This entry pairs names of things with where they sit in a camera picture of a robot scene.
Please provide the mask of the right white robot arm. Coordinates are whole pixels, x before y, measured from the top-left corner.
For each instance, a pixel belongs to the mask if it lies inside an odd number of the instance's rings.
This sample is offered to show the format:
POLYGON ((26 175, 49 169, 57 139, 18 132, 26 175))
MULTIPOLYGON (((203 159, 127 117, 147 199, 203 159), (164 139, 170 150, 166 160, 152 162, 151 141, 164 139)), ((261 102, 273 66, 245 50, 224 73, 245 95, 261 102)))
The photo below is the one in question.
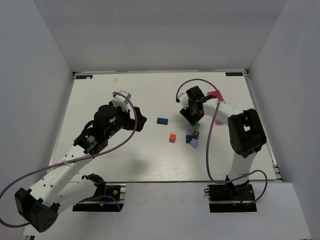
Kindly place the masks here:
POLYGON ((212 117, 205 150, 206 168, 211 182, 230 183, 234 187, 246 185, 252 174, 250 169, 253 160, 267 142, 257 111, 252 108, 242 110, 226 104, 218 90, 215 95, 204 95, 198 86, 188 89, 185 93, 177 93, 175 100, 182 105, 179 113, 193 127, 203 116, 212 117), (209 174, 209 146, 216 120, 228 127, 230 145, 234 152, 232 165, 225 180, 214 180, 209 174))

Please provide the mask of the grey wood block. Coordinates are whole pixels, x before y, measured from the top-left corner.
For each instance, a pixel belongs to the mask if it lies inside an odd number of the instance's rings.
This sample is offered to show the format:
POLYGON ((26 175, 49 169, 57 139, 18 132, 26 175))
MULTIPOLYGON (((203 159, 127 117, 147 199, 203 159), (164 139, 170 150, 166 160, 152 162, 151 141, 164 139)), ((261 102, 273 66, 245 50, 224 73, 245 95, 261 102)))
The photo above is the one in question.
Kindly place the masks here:
POLYGON ((192 138, 193 138, 193 139, 196 139, 196 140, 197 140, 197 139, 199 138, 199 135, 200 135, 200 133, 199 133, 198 131, 195 131, 195 130, 194 130, 194 131, 192 132, 192 138))

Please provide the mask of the dark blue wood block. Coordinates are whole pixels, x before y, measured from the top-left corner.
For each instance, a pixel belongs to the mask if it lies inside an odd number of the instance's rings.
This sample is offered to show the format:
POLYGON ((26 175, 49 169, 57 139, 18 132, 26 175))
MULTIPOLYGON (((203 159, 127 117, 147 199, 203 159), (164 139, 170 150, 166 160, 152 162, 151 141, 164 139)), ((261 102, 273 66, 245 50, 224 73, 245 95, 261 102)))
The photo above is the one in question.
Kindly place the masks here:
POLYGON ((159 125, 168 125, 169 120, 167 118, 160 118, 158 117, 156 123, 159 125))

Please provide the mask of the red wood block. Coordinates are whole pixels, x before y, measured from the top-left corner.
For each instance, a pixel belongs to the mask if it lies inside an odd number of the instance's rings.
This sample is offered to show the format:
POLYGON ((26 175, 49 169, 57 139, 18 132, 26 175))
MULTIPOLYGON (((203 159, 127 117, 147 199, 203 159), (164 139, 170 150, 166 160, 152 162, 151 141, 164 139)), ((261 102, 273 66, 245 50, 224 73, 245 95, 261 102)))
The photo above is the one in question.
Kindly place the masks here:
POLYGON ((175 143, 176 142, 176 138, 177 138, 177 136, 175 134, 171 133, 170 136, 169 136, 169 141, 171 143, 175 143))

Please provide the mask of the green wood block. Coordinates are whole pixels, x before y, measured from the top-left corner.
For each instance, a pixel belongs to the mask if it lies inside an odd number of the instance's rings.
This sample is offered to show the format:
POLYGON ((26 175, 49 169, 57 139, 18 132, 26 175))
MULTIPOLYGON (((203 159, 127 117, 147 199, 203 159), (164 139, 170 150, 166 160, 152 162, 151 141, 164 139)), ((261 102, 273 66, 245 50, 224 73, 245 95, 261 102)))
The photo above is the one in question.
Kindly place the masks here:
POLYGON ((198 122, 196 122, 194 125, 193 125, 193 129, 194 130, 198 130, 200 128, 200 124, 198 122))

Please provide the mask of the lilac wood block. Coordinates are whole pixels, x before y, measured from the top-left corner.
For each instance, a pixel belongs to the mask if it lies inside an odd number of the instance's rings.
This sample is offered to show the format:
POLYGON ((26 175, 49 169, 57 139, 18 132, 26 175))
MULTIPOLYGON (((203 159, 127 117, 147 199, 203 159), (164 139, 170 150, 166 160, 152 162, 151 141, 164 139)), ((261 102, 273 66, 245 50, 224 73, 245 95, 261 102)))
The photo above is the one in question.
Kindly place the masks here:
POLYGON ((195 138, 193 138, 189 143, 194 149, 196 149, 199 145, 199 141, 195 138))

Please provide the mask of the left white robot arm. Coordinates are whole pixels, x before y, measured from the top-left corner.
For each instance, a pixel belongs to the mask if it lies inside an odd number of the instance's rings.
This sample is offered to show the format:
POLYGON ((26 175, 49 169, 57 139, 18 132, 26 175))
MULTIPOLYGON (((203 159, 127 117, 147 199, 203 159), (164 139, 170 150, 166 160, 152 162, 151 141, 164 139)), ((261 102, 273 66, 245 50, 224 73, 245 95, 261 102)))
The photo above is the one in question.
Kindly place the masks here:
POLYGON ((75 188, 66 190, 68 182, 108 146, 109 139, 118 131, 140 132, 147 118, 134 107, 136 119, 129 111, 112 104, 102 105, 80 135, 74 140, 61 166, 51 169, 29 189, 20 188, 14 195, 18 213, 39 233, 48 230, 60 213, 78 202, 106 196, 106 182, 97 174, 84 175, 75 188))

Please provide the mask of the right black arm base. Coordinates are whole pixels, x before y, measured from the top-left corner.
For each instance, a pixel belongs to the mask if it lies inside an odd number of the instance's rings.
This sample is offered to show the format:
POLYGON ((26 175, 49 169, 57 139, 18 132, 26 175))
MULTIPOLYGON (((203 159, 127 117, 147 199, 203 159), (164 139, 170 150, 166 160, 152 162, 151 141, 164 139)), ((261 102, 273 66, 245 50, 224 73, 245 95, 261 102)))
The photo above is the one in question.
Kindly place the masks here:
POLYGON ((256 197, 251 184, 238 190, 227 184, 212 184, 204 189, 204 193, 208 196, 210 213, 257 212, 254 202, 256 197))

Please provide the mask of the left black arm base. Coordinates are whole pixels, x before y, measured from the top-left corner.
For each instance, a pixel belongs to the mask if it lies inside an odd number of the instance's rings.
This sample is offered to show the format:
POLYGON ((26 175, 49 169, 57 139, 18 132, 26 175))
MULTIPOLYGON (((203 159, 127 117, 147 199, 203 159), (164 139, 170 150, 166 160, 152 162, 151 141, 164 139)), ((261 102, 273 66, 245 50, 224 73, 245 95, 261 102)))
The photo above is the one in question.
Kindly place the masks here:
POLYGON ((104 192, 95 193, 92 200, 77 203, 73 212, 119 213, 125 204, 126 184, 106 184, 104 192))

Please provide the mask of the pink plastic box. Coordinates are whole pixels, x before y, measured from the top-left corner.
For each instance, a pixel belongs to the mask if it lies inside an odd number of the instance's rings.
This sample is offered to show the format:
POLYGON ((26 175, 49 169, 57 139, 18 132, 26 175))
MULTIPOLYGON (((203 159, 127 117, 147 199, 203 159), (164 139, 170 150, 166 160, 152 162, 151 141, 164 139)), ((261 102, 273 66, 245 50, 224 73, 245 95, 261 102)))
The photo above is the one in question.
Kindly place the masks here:
MULTIPOLYGON (((213 96, 215 98, 218 98, 218 100, 222 103, 225 103, 225 100, 223 98, 223 96, 221 95, 220 91, 215 90, 215 91, 209 91, 206 93, 207 96, 213 96)), ((216 125, 223 125, 223 122, 221 122, 220 120, 218 120, 218 118, 215 119, 214 123, 216 125)))

